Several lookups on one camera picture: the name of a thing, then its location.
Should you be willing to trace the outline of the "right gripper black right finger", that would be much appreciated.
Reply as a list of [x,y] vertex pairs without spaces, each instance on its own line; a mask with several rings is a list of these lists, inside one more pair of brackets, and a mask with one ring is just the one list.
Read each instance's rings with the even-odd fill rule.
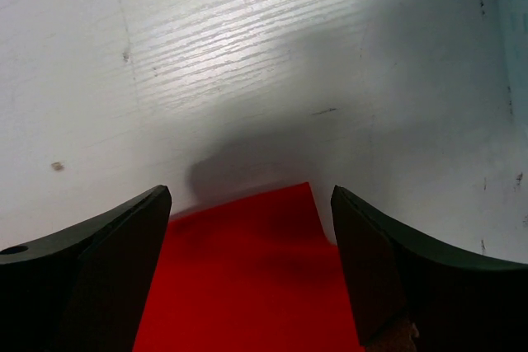
[[526,265],[437,240],[341,186],[333,190],[331,207],[365,349],[526,350]]

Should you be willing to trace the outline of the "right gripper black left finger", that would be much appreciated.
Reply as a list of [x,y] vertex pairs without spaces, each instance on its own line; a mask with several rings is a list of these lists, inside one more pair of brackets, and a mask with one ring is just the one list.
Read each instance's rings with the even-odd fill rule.
[[3,351],[131,351],[167,230],[158,185],[1,252]]

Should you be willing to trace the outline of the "red t-shirt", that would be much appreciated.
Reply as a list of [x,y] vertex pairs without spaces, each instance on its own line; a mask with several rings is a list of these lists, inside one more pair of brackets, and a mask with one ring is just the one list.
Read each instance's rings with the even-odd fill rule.
[[337,248],[308,184],[172,221],[137,351],[357,351]]

